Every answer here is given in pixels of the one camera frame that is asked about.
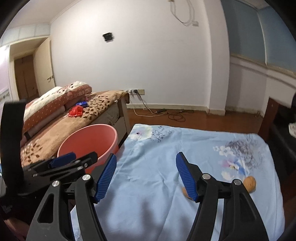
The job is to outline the black wall socket box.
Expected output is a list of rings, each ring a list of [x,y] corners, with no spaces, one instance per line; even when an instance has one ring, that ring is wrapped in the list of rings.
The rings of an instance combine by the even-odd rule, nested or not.
[[[111,32],[103,34],[102,37],[104,38],[105,42],[112,42],[114,39],[114,36]]]

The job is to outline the red plastic bag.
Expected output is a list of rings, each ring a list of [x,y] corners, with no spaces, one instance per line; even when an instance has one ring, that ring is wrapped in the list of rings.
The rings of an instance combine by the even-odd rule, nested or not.
[[[76,105],[70,109],[68,116],[71,118],[81,117],[83,115],[83,109],[82,106]]]

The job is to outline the red dotted folded quilt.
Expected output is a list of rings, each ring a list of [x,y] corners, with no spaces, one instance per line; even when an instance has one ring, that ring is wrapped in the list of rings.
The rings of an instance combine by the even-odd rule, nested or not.
[[[75,81],[64,87],[57,86],[49,90],[26,105],[23,115],[22,134],[29,131],[69,101],[78,97],[84,97],[91,92],[91,86],[81,81]]]

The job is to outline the wooden door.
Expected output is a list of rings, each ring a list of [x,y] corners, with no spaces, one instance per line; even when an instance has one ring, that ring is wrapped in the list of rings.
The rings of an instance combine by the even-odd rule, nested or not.
[[[39,92],[34,72],[33,55],[16,59],[14,64],[19,99],[26,99],[30,102],[38,98]]]

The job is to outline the pink plastic trash bin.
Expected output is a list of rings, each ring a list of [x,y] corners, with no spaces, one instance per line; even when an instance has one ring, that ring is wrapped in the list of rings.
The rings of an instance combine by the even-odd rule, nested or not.
[[[60,145],[57,156],[60,157],[70,152],[74,152],[77,158],[91,152],[97,153],[97,162],[86,168],[86,173],[90,174],[96,166],[103,165],[110,154],[118,152],[117,131],[106,124],[84,127],[67,137]]]

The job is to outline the brown walnut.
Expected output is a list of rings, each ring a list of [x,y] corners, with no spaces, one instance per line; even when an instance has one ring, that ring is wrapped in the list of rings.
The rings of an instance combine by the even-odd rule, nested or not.
[[[248,176],[243,180],[243,185],[248,193],[252,193],[256,189],[256,180],[253,176]]]
[[[184,194],[184,196],[185,196],[186,198],[188,198],[188,199],[190,199],[190,200],[194,200],[194,199],[192,199],[191,197],[189,197],[189,195],[188,195],[187,190],[186,190],[185,187],[182,188],[182,193]]]

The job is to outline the crumpled white cloth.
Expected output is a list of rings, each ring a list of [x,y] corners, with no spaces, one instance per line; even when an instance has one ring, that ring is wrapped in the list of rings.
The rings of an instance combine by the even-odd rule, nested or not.
[[[288,125],[289,134],[296,138],[296,123],[290,123]]]

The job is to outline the brown leaf pattern bed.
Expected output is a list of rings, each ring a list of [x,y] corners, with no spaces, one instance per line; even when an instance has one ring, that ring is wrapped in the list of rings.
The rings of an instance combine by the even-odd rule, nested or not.
[[[127,91],[111,90],[88,94],[88,107],[81,117],[69,117],[65,112],[43,127],[21,147],[23,167],[39,160],[57,156],[58,149],[67,137],[89,125],[104,123],[117,131],[118,143],[130,133],[126,105],[130,102]]]

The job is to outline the wall power strip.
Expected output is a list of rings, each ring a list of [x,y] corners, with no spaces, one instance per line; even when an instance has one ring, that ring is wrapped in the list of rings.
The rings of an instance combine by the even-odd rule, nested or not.
[[[129,89],[127,92],[130,95],[145,95],[145,90],[144,89]]]

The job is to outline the blue small packet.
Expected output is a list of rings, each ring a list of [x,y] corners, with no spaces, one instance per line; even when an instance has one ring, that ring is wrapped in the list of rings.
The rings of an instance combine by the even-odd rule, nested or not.
[[[82,106],[83,108],[88,107],[88,103],[86,101],[78,102],[76,105]]]

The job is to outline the light blue floral tablecloth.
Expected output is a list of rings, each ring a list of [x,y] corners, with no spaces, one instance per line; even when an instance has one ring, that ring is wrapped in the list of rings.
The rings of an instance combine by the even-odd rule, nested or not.
[[[117,153],[105,197],[94,205],[107,240],[186,240],[207,184],[255,179],[250,192],[269,240],[285,229],[280,181],[254,133],[136,124]]]

